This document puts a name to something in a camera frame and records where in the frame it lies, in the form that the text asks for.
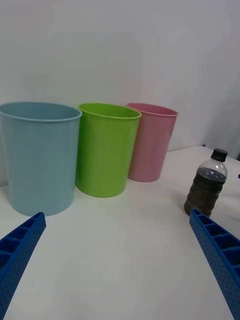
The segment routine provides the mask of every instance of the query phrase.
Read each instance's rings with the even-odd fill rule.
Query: white wall
[[[239,14],[239,0],[1,0],[0,103],[160,104],[179,112],[170,149],[238,153]]]

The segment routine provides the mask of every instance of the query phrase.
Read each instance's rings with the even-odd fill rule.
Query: light blue bucket
[[[76,108],[55,103],[0,106],[9,199],[16,211],[50,216],[70,206],[81,115]]]

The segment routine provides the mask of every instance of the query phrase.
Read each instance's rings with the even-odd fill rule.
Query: plastic bottle
[[[223,163],[227,154],[225,150],[214,149],[211,159],[198,167],[184,204],[184,210],[188,215],[192,209],[198,209],[208,217],[211,215],[228,176]]]

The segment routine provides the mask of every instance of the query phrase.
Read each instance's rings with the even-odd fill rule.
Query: black bottle cap
[[[214,149],[211,155],[213,160],[224,162],[226,160],[228,153],[223,149]]]

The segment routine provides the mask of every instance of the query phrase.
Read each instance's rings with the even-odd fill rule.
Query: dark liquid
[[[197,170],[184,204],[185,212],[190,215],[192,209],[198,209],[209,217],[225,181],[226,177],[213,169]]]

